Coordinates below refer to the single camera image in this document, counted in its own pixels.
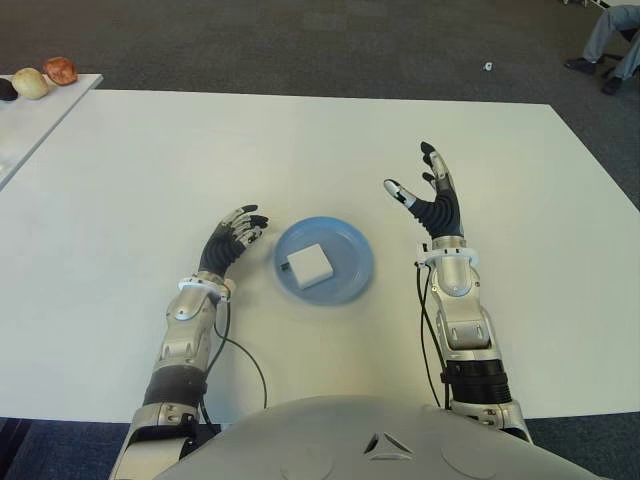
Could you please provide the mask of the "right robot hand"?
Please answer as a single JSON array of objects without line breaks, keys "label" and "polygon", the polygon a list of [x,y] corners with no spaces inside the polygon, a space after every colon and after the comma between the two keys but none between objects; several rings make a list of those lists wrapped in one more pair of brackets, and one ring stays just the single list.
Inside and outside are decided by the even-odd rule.
[{"label": "right robot hand", "polygon": [[423,226],[431,239],[445,236],[464,237],[459,200],[453,178],[446,162],[429,143],[422,141],[420,150],[429,171],[422,178],[433,188],[435,197],[431,201],[419,198],[393,179],[385,179],[386,192]]}]

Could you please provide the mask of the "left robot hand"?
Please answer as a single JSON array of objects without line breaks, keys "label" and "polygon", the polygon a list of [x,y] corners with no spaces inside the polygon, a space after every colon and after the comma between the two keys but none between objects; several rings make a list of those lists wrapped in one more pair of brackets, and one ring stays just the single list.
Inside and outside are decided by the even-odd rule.
[{"label": "left robot hand", "polygon": [[269,218],[256,214],[255,204],[241,206],[225,216],[204,245],[199,272],[224,278],[230,266],[264,233]]}]

